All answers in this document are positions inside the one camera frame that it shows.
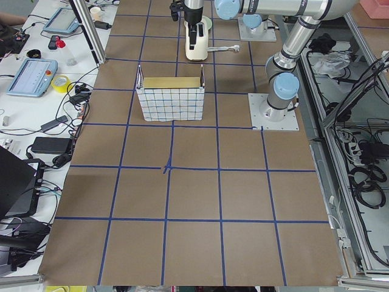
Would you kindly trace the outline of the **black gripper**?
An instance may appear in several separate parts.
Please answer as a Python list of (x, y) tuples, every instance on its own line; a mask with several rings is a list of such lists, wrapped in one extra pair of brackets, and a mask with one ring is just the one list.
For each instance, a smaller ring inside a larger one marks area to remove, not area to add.
[(172, 1), (170, 4), (171, 18), (173, 21), (177, 21), (179, 18), (179, 12), (184, 10), (183, 1)]
[(184, 19), (187, 23), (187, 36), (189, 37), (189, 49), (193, 50), (197, 39), (197, 23), (201, 22), (203, 8), (191, 9), (184, 6)]

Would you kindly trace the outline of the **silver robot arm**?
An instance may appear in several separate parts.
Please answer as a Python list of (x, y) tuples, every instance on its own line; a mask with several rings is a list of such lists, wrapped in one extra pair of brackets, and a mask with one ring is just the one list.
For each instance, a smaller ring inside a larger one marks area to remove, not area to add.
[[(221, 19), (230, 20), (238, 14), (243, 14), (244, 24), (249, 29), (256, 29), (264, 21), (263, 17), (256, 13), (259, 1), (213, 1), (213, 3)], [(204, 1), (172, 1), (170, 4), (173, 21), (178, 20), (179, 12), (184, 13), (188, 27), (187, 35), (193, 35), (198, 31), (196, 26), (201, 22), (203, 10)]]
[(284, 15), (298, 18), (284, 42), (281, 51), (266, 63), (270, 93), (260, 105), (261, 115), (271, 121), (282, 121), (288, 106), (300, 87), (293, 74), (300, 54), (322, 21), (339, 18), (349, 12), (358, 1), (215, 1), (218, 16), (233, 19), (243, 13), (247, 16)]

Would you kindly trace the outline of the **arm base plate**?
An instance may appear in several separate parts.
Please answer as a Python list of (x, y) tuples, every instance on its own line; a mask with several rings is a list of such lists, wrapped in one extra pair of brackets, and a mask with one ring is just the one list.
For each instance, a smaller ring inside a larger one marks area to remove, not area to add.
[(274, 109), (267, 102), (266, 93), (248, 93), (250, 119), (253, 130), (298, 131), (298, 121), (294, 104), (289, 102), (286, 109)]
[(244, 14), (238, 18), (239, 36), (243, 41), (276, 42), (275, 29), (261, 15)]

